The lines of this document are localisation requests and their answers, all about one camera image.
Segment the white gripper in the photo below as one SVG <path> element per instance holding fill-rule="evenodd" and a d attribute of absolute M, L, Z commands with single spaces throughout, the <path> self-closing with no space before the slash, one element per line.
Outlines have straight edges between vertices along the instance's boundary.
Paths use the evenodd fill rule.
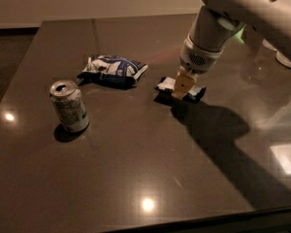
<path fill-rule="evenodd" d="M 198 75 L 210 70 L 227 41 L 243 28 L 243 23 L 202 6 L 180 51 L 180 68 L 172 96 L 182 99 L 196 84 Z"/>

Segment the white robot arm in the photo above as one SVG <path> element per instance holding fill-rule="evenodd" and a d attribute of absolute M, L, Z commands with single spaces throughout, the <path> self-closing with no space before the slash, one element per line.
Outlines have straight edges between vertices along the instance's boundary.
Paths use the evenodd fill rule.
<path fill-rule="evenodd" d="M 291 0 L 202 0 L 180 52 L 173 96 L 182 99 L 223 52 L 227 40 L 248 25 L 276 50 L 291 68 Z"/>

